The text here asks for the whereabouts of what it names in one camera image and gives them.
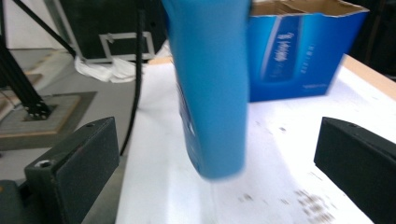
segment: cardboard box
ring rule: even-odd
[[[325,94],[367,12],[338,0],[254,4],[247,31],[250,101]]]

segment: white table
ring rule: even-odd
[[[246,167],[216,182],[198,176],[188,159],[174,66],[149,65],[117,223],[371,223],[313,163],[322,117],[396,142],[396,85],[348,61],[326,96],[250,104]],[[357,71],[382,80],[374,85],[388,95]]]

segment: blue cylindrical object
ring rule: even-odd
[[[163,0],[186,146],[197,172],[241,171],[248,107],[250,0]]]

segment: white wall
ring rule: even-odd
[[[22,0],[49,27],[57,32],[43,0]],[[12,0],[4,0],[7,46],[9,49],[61,49],[47,32]]]

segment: gray floor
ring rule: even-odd
[[[113,84],[84,77],[75,70],[72,57],[62,50],[13,50],[12,53],[24,70],[43,74],[43,80],[36,86],[42,96],[97,91],[78,127],[97,119],[114,117],[119,147],[122,146],[134,99],[133,82]],[[21,183],[24,179],[23,168],[47,150],[36,148],[1,152],[0,179],[13,179]],[[121,158],[120,167],[106,184],[84,223],[114,223],[124,166],[125,158]]]

